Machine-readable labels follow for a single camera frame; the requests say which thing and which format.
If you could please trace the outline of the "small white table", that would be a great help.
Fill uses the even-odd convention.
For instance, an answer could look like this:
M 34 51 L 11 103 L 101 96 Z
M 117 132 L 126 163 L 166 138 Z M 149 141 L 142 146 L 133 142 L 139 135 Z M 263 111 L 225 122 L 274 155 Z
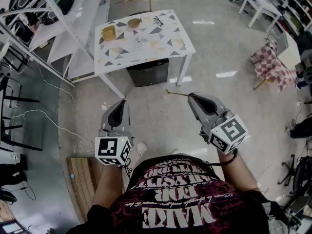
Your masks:
M 274 26 L 274 24 L 277 23 L 279 18 L 282 16 L 279 10 L 269 0 L 244 0 L 238 11 L 239 15 L 241 15 L 247 3 L 249 3 L 255 9 L 255 14 L 248 24 L 248 28 L 252 27 L 252 25 L 259 18 L 260 15 L 266 14 L 273 19 L 271 24 L 265 31 L 266 33 L 268 33 Z

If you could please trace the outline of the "rectangular wooden box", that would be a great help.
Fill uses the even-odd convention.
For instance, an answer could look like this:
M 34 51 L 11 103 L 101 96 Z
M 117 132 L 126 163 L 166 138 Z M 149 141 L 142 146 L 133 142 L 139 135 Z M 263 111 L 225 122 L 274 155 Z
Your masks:
M 113 25 L 105 27 L 104 29 L 102 29 L 101 35 L 105 41 L 115 40 L 116 39 L 115 27 Z

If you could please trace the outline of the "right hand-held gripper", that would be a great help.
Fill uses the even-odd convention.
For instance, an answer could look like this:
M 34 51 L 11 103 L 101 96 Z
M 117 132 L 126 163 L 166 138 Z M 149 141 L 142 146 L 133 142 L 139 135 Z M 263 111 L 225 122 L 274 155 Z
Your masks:
M 239 115 L 224 109 L 216 96 L 192 92 L 188 95 L 188 103 L 196 120 L 202 124 L 200 135 L 223 154 L 234 151 L 248 135 Z

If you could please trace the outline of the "black metal frame chair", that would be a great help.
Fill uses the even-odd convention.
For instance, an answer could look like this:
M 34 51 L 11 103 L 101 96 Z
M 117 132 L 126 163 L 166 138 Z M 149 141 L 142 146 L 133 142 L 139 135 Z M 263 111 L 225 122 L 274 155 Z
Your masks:
M 11 120 L 11 118 L 3 116 L 4 100 L 13 100 L 17 102 L 31 102 L 31 103 L 39 103 L 39 100 L 7 95 L 6 89 L 8 87 L 8 81 L 9 79 L 12 79 L 12 78 L 10 77 L 10 74 L 5 75 L 4 73 L 0 73 L 0 78 L 2 78 L 0 81 L 0 143 L 3 142 L 13 147 L 17 146 L 17 147 L 41 152 L 42 148 L 37 148 L 34 146 L 29 146 L 23 143 L 12 141 L 11 137 L 7 135 L 5 131 L 21 128 L 22 125 L 5 126 L 4 120 Z

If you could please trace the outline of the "red white checkered cloth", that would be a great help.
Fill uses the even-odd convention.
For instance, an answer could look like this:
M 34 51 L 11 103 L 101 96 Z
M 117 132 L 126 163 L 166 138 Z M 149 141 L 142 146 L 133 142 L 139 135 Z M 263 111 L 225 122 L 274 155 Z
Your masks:
M 278 92 L 285 90 L 297 78 L 296 69 L 287 68 L 277 57 L 276 40 L 268 41 L 249 56 L 249 61 L 254 65 L 256 76 L 274 83 Z

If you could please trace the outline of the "white triangle-patterned table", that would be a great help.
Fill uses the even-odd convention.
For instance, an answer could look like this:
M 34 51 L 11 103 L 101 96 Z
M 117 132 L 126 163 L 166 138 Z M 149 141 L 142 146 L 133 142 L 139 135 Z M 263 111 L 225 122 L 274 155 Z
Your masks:
M 162 27 L 154 23 L 156 16 L 163 22 Z M 132 18 L 141 19 L 138 28 L 128 26 L 127 22 Z M 116 39 L 105 41 L 101 31 L 111 25 L 115 27 Z M 135 48 L 133 45 L 133 36 L 137 32 L 148 35 L 149 41 L 141 48 Z M 180 86 L 193 54 L 195 54 L 195 48 L 172 9 L 116 19 L 99 25 L 95 29 L 95 76 L 105 81 L 120 98 L 124 98 L 124 94 L 108 80 L 107 73 L 158 59 L 182 57 L 183 60 L 176 78 L 176 84 Z

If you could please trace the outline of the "person's white shoe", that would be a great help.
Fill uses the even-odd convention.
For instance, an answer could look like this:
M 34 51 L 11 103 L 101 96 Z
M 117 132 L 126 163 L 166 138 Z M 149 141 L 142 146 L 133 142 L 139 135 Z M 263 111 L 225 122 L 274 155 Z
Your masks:
M 147 146 L 143 142 L 138 142 L 136 145 L 137 152 L 142 156 L 147 151 Z

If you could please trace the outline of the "wooden pallet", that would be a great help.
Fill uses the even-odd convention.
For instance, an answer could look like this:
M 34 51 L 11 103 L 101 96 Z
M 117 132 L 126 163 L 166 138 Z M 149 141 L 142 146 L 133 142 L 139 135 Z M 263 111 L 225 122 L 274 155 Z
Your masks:
M 80 222 L 84 223 L 91 208 L 103 164 L 95 157 L 68 157 L 66 163 L 73 195 L 77 203 L 75 212 L 80 217 Z

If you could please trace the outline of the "cream cabinet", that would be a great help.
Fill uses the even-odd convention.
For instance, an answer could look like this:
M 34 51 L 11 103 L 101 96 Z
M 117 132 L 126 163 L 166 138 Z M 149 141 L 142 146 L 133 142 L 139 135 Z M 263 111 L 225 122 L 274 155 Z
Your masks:
M 301 62 L 297 43 L 289 33 L 283 32 L 276 41 L 277 58 L 289 70 L 295 70 L 295 66 Z

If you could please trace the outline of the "dark red printed t-shirt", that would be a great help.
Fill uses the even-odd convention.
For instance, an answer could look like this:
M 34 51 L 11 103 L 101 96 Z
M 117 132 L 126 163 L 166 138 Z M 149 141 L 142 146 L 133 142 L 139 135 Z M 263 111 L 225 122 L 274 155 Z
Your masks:
M 133 171 L 126 192 L 88 212 L 98 234 L 269 234 L 258 191 L 243 192 L 196 158 L 152 158 Z

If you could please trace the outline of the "black mini fridge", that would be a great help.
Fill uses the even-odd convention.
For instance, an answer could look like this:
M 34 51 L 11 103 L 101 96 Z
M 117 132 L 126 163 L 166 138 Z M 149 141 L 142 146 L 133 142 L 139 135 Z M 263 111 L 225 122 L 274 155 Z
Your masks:
M 144 87 L 167 82 L 169 59 L 159 59 L 127 67 L 135 87 Z

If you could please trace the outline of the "clear glass cup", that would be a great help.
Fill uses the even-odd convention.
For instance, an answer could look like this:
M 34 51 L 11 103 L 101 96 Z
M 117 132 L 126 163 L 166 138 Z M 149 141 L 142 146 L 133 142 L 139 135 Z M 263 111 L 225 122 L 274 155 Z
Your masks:
M 143 32 L 137 32 L 133 36 L 133 45 L 135 48 L 143 47 L 149 41 L 148 35 Z

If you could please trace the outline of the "black office chair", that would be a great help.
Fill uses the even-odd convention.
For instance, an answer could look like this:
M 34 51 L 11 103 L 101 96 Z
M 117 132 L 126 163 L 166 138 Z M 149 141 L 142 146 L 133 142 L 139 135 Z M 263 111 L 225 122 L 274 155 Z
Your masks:
M 283 182 L 285 187 L 288 187 L 292 181 L 292 191 L 290 192 L 290 200 L 284 206 L 289 208 L 301 196 L 308 196 L 312 199 L 312 156 L 305 156 L 299 159 L 296 167 L 294 167 L 295 155 L 291 155 L 291 166 L 286 162 L 282 162 L 281 166 L 285 166 L 288 170 L 287 175 L 277 184 L 281 185 Z

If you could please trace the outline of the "white wall shelf unit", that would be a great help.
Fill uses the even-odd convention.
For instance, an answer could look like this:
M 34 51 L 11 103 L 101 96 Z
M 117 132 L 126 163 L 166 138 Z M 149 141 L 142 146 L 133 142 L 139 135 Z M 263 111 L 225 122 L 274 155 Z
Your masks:
M 312 33 L 312 0 L 269 0 L 281 12 L 278 25 L 293 37 Z

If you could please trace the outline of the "person's right forearm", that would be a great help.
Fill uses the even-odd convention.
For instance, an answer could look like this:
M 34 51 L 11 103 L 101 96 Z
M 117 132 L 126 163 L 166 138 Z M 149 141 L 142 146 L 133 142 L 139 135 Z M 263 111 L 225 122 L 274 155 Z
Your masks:
M 240 154 L 237 154 L 237 157 L 231 163 L 221 167 L 225 181 L 232 184 L 237 189 L 243 192 L 251 190 L 259 191 L 256 179 Z

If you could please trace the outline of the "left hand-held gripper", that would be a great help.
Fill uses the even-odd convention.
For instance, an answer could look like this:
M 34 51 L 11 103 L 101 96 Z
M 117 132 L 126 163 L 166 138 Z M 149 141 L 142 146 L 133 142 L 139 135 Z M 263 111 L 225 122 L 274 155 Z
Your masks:
M 126 100 L 112 105 L 102 116 L 99 137 L 95 139 L 95 158 L 104 165 L 125 166 L 133 147 L 134 137 L 129 131 L 112 130 L 130 127 L 130 107 Z

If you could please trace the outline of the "person's left forearm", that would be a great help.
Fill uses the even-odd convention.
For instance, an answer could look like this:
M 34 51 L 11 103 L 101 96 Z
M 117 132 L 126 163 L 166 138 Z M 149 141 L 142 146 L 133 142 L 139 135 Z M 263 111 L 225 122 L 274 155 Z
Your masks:
M 123 194 L 123 173 L 118 166 L 104 165 L 92 205 L 110 208 Z

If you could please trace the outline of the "white metal shelving rack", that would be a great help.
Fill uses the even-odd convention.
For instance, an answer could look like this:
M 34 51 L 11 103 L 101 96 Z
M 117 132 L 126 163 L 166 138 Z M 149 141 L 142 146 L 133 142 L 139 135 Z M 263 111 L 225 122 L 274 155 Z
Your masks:
M 53 0 L 45 0 L 49 5 L 46 12 L 54 12 L 58 21 L 50 26 L 40 26 L 29 47 L 23 44 L 0 22 L 0 31 L 4 33 L 26 55 L 42 65 L 67 84 L 95 77 L 94 56 L 90 52 L 88 39 L 101 0 L 75 0 L 67 15 L 64 15 Z M 34 50 L 43 42 L 54 38 L 47 60 L 43 60 Z

